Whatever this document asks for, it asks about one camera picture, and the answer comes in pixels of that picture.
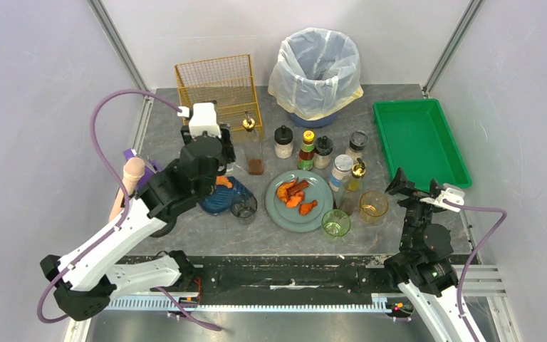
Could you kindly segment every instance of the orange food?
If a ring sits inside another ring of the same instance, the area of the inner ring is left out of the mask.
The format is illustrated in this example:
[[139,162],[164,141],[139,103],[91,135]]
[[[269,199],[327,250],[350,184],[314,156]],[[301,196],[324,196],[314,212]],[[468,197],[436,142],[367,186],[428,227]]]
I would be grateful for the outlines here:
[[296,181],[298,180],[298,178],[295,178],[294,180],[290,181],[290,182],[287,182],[287,183],[282,183],[279,187],[278,187],[278,191],[276,192],[276,194],[278,195],[278,198],[286,203],[288,202],[288,189],[290,189],[292,186],[294,186],[296,184]]
[[305,199],[305,192],[299,191],[299,192],[297,192],[296,194],[292,195],[292,196],[288,199],[288,202],[286,203],[286,207],[288,207],[288,208],[294,208],[294,207],[296,207],[299,203],[301,203],[304,199]]
[[317,206],[318,206],[318,201],[316,200],[311,201],[311,203],[303,203],[301,204],[301,206],[299,206],[298,213],[305,216],[309,214],[311,210],[313,210],[313,208]]
[[233,187],[233,185],[231,184],[229,179],[227,179],[227,177],[225,177],[225,176],[217,176],[217,180],[215,181],[215,184],[216,185],[225,185],[225,187],[228,188],[228,189],[231,189]]
[[301,180],[299,183],[288,189],[288,196],[294,196],[297,192],[307,188],[308,186],[309,182],[307,182],[307,180]]

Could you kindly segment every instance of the seasoning bottle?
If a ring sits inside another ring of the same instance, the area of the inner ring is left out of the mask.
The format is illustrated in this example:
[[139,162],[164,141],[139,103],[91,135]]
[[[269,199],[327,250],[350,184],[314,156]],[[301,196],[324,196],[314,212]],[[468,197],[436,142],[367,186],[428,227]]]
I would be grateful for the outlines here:
[[353,167],[353,159],[348,155],[339,155],[334,159],[334,166],[332,168],[332,175],[328,184],[332,191],[338,191],[341,182],[345,177],[351,175],[351,168]]
[[313,166],[318,169],[326,169],[330,160],[332,159],[332,139],[327,136],[319,137],[316,139],[316,160],[313,162]]
[[358,158],[358,163],[351,168],[351,177],[346,177],[343,184],[336,193],[334,202],[339,210],[344,211],[351,216],[353,210],[357,207],[358,200],[362,193],[362,177],[366,173],[366,165],[362,158]]
[[312,130],[303,132],[303,143],[301,151],[298,153],[298,168],[300,170],[311,170],[313,168],[313,156],[316,155],[313,146],[313,139],[316,134]]
[[245,130],[245,136],[243,137],[244,154],[246,155],[246,162],[249,164],[249,175],[262,175],[263,149],[261,147],[261,136],[259,130],[255,130],[254,126],[254,119],[247,115],[242,122],[242,127]]
[[278,158],[286,159],[292,155],[292,134],[292,129],[285,125],[278,127],[273,133]]
[[353,162],[358,162],[358,158],[363,156],[363,150],[368,144],[368,134],[363,130],[356,130],[349,137],[349,147],[345,151],[346,155],[353,158]]

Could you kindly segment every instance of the marble countertop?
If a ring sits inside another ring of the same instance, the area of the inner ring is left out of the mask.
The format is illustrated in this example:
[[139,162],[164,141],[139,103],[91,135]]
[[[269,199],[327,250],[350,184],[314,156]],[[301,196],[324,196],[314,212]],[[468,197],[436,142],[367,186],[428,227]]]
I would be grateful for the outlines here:
[[[379,100],[402,100],[421,98],[418,85],[364,85],[364,95],[339,112],[332,125],[314,129],[316,136],[327,135],[334,142],[333,158],[344,153],[349,134],[357,129],[364,130],[370,141],[363,155],[368,171],[363,180],[364,190],[384,192],[390,181],[385,158],[382,154],[377,128],[373,122],[372,105]],[[159,89],[163,95],[178,103],[177,89]],[[276,104],[276,99],[267,93],[267,87],[257,87],[259,109],[264,122],[265,142],[264,173],[253,176],[244,172],[246,160],[241,151],[236,151],[236,167],[230,175],[246,185],[259,201],[254,222],[242,225],[231,214],[225,212],[212,216],[199,206],[184,213],[177,220],[171,233],[159,239],[146,238],[131,252],[132,255],[152,255],[160,250],[182,249],[188,255],[231,255],[231,254],[394,254],[399,248],[402,221],[405,209],[396,202],[403,196],[389,196],[390,207],[382,222],[374,227],[359,219],[356,210],[352,217],[351,230],[342,238],[332,240],[322,229],[309,233],[293,233],[278,227],[267,215],[264,208],[264,193],[273,178],[297,167],[296,156],[300,142],[295,138],[293,156],[282,160],[274,154],[274,130],[286,125],[300,137],[305,128],[297,128],[287,112]],[[181,120],[172,110],[156,102],[147,124],[141,154],[166,165],[179,155],[182,139],[179,134]],[[330,177],[332,163],[324,170],[313,168],[313,172],[325,180]],[[433,222],[443,224],[451,232],[454,253],[466,254],[471,251],[468,234],[454,212],[441,212],[433,216]]]

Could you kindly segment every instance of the green label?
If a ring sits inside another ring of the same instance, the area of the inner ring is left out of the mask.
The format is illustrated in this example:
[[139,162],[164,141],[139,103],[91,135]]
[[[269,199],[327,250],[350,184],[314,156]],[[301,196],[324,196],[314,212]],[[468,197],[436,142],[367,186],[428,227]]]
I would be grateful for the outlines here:
[[305,143],[303,142],[303,143],[301,144],[301,149],[302,149],[303,151],[305,151],[305,152],[311,152],[311,151],[313,151],[314,146],[313,146],[313,144],[307,145],[307,144],[305,144]]
[[312,160],[299,160],[298,168],[300,170],[311,170],[313,168],[313,159]]

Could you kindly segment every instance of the floor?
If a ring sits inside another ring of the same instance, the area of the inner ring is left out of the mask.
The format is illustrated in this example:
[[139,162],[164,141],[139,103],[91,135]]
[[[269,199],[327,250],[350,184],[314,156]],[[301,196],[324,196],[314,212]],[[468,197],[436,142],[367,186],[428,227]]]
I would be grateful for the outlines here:
[[[196,207],[179,217],[177,226],[165,237],[148,238],[139,243],[131,255],[153,255],[160,250],[181,249],[188,255],[230,254],[394,254],[399,248],[402,221],[405,209],[395,203],[401,195],[389,197],[390,208],[384,220],[369,227],[352,216],[352,228],[342,239],[327,238],[323,230],[309,233],[293,233],[278,227],[267,215],[262,205],[265,189],[277,175],[296,169],[299,142],[295,139],[293,157],[281,160],[274,154],[274,130],[280,125],[291,127],[295,137],[303,132],[288,117],[287,112],[276,104],[276,99],[267,93],[266,87],[257,87],[259,109],[264,122],[265,172],[251,176],[244,172],[246,160],[241,151],[236,151],[238,160],[232,175],[246,185],[259,201],[259,210],[250,226],[241,225],[230,212],[214,217]],[[364,152],[368,171],[364,177],[365,190],[383,192],[390,181],[378,131],[373,122],[372,105],[379,100],[401,100],[421,98],[418,85],[364,85],[364,95],[339,112],[335,123],[315,129],[316,136],[327,135],[335,144],[333,157],[344,153],[349,134],[357,129],[365,130],[370,142]],[[158,95],[178,103],[177,89],[159,89]],[[179,134],[181,120],[166,105],[155,103],[145,132],[141,154],[166,165],[179,155],[182,140]],[[329,179],[332,165],[327,169],[313,169],[325,180]],[[451,232],[454,253],[471,251],[468,234],[458,214],[442,212],[433,222],[443,224]]]
[[[467,304],[486,341],[499,341],[486,299],[470,298]],[[208,331],[154,311],[104,311],[92,320],[87,342],[434,341],[417,315],[411,322],[394,322],[383,313],[200,312],[196,317],[224,330]]]

